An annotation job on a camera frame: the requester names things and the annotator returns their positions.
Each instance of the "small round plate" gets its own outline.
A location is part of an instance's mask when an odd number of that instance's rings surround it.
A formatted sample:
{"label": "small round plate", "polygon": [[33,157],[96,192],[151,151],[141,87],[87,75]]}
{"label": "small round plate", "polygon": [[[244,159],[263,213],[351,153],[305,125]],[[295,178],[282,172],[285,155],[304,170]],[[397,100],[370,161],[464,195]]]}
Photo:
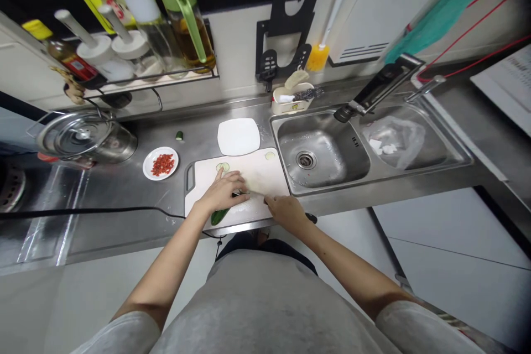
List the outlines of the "small round plate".
{"label": "small round plate", "polygon": [[[175,164],[173,165],[172,169],[169,173],[163,173],[160,176],[153,175],[151,170],[153,169],[153,165],[155,161],[158,159],[161,155],[173,155],[172,159],[175,159]],[[144,175],[153,181],[160,181],[164,180],[165,178],[170,177],[175,169],[177,169],[177,166],[179,165],[179,155],[177,155],[177,152],[173,148],[170,147],[160,147],[157,149],[154,149],[151,151],[146,158],[144,159],[144,164],[142,165],[142,170],[144,171]]]}

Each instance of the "teal cloth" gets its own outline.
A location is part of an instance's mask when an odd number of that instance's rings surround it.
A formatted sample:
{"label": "teal cloth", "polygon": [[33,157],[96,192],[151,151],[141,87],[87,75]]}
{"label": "teal cloth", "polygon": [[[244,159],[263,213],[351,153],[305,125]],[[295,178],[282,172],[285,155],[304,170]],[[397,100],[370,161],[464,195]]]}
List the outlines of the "teal cloth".
{"label": "teal cloth", "polygon": [[473,0],[439,0],[413,30],[387,54],[386,64],[402,53],[417,54],[440,40]]}

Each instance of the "cutting board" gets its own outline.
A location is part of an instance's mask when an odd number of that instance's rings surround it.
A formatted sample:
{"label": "cutting board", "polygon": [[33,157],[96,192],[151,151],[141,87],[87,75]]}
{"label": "cutting board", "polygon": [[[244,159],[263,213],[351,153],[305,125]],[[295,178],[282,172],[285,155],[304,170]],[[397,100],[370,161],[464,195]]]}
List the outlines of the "cutting board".
{"label": "cutting board", "polygon": [[[267,160],[266,154],[272,152],[275,156]],[[207,160],[199,160],[193,165],[194,188],[186,195],[184,200],[185,215],[187,216],[194,203],[200,199],[206,190],[212,185],[217,171],[216,166],[220,163],[228,163],[230,170],[239,170],[246,180],[250,191],[264,195],[289,195],[288,183],[280,164],[280,157],[275,148],[259,149],[251,154],[239,157],[220,157]],[[271,217],[267,205],[263,203],[264,197],[251,194],[251,198],[239,205],[232,207],[225,218],[217,225],[207,221],[204,230],[212,228],[230,227],[255,220]]]}

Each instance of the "cucumber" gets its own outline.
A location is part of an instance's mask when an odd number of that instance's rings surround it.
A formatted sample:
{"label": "cucumber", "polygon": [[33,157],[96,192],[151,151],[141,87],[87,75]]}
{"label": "cucumber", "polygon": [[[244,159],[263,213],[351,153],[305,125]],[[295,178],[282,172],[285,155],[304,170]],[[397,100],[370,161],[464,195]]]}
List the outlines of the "cucumber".
{"label": "cucumber", "polygon": [[[232,197],[236,196],[238,196],[238,194],[232,193]],[[210,224],[218,225],[221,220],[223,220],[223,218],[227,215],[229,210],[230,209],[216,210],[214,213],[212,213],[212,216],[210,216]]]}
{"label": "cucumber", "polygon": [[216,166],[216,171],[220,171],[221,168],[223,168],[224,173],[230,170],[230,166],[228,165],[228,163],[218,163]]}

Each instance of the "gray shirt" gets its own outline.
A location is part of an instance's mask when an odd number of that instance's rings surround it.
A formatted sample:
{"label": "gray shirt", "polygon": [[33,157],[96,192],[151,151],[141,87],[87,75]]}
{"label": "gray shirt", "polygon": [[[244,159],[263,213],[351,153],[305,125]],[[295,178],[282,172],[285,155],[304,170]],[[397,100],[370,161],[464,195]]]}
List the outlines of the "gray shirt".
{"label": "gray shirt", "polygon": [[391,303],[373,324],[295,259],[240,249],[160,334],[146,313],[125,314],[76,354],[482,353],[423,307]]}

